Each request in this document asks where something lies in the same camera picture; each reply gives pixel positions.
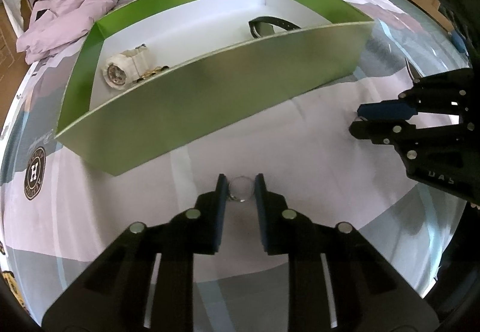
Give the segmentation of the black wrist watch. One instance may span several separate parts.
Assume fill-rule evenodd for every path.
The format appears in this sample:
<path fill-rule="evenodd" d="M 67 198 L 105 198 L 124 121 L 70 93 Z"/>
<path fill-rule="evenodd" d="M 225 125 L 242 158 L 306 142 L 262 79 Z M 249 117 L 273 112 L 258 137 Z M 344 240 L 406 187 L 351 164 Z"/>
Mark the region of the black wrist watch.
<path fill-rule="evenodd" d="M 253 38 L 264 38 L 270 35 L 275 35 L 276 28 L 284 31 L 300 29 L 299 26 L 292 22 L 269 16 L 262 16 L 252 19 L 248 21 L 248 25 L 250 28 L 250 34 Z"/>

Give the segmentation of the white wrist watch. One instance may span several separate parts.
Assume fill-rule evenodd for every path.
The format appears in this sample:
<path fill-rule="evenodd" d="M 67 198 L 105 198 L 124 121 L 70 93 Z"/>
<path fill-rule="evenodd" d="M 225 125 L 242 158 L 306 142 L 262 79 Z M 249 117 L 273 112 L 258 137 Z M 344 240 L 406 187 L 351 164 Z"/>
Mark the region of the white wrist watch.
<path fill-rule="evenodd" d="M 122 91 L 130 88 L 151 68 L 150 50 L 142 44 L 109 57 L 101 70 L 105 83 L 110 88 Z"/>

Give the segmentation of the green cardboard box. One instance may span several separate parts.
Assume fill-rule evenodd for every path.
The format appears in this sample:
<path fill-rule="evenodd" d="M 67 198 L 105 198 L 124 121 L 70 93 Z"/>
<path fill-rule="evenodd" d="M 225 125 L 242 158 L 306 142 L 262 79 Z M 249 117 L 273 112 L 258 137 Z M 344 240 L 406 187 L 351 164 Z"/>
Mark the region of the green cardboard box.
<path fill-rule="evenodd" d="M 248 21 L 300 29 L 253 38 Z M 135 0 L 98 20 L 68 81 L 55 138 L 119 175 L 351 74 L 374 21 L 343 0 Z M 145 44 L 152 68 L 126 90 L 101 68 Z"/>

